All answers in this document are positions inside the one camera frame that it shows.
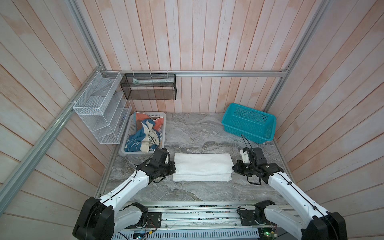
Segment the white towel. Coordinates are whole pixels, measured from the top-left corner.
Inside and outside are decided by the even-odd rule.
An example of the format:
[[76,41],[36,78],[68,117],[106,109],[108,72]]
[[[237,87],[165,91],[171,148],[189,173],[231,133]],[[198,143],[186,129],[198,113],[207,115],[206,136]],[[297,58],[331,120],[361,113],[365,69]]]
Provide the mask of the white towel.
[[175,154],[175,182],[228,182],[234,165],[230,154]]

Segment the white laundry basket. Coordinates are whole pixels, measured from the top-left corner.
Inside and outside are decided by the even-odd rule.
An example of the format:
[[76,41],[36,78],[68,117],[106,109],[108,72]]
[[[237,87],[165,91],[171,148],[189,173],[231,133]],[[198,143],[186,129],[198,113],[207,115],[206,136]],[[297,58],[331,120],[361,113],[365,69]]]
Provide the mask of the white laundry basket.
[[[165,146],[165,133],[166,133],[166,114],[163,112],[147,112],[145,113],[152,119],[158,119],[158,118],[164,118],[164,123],[161,127],[162,137],[160,141],[160,147],[163,148]],[[137,152],[129,152],[125,150],[125,145],[127,141],[129,140],[129,137],[131,135],[134,135],[137,132],[137,122],[136,122],[136,113],[130,115],[128,119],[128,123],[126,126],[126,130],[124,132],[123,138],[121,140],[121,145],[119,148],[119,155],[126,156],[126,155],[144,155],[145,153],[141,151]]]

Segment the teal plastic basket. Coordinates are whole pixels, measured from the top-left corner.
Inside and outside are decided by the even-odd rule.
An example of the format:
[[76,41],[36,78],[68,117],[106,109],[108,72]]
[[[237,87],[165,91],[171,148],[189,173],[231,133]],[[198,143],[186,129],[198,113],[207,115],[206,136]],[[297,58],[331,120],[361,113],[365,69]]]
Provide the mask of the teal plastic basket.
[[222,119],[226,132],[258,144],[274,139],[276,124],[275,116],[235,103],[229,105]]

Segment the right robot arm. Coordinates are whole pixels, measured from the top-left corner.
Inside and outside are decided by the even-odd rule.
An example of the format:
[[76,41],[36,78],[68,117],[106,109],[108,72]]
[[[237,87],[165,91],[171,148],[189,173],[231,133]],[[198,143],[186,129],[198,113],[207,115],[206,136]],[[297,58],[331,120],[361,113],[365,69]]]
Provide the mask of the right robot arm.
[[257,186],[265,182],[275,189],[294,210],[292,215],[271,200],[255,204],[253,211],[238,208],[243,226],[264,226],[273,223],[283,228],[298,240],[346,240],[345,219],[337,212],[327,209],[312,200],[302,191],[276,163],[268,163],[261,148],[243,148],[242,159],[232,167],[246,178],[257,177]]

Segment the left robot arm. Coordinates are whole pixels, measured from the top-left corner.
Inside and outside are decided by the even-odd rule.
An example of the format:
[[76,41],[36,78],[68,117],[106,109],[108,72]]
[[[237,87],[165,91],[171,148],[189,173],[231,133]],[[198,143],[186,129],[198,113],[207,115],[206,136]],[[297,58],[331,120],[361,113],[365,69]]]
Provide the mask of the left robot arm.
[[134,202],[126,203],[156,179],[165,179],[176,172],[167,149],[155,149],[134,173],[111,192],[87,199],[80,211],[73,236],[78,240],[110,240],[130,226],[143,228],[148,224],[148,208]]

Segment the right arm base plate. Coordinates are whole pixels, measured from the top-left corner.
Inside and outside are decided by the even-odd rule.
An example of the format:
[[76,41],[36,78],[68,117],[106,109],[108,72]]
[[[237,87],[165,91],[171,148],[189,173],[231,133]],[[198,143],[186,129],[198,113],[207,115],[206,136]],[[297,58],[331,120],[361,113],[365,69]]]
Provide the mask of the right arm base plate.
[[237,209],[242,226],[264,226],[267,224],[265,215],[259,210],[247,210],[245,208]]

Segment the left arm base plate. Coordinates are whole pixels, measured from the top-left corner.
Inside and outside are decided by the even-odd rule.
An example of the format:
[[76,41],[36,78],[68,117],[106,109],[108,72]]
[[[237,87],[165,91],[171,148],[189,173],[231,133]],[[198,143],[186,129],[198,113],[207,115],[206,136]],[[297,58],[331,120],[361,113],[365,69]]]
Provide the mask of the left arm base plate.
[[149,212],[142,214],[139,222],[135,225],[129,226],[130,229],[143,229],[143,228],[160,228],[162,222],[161,212]]

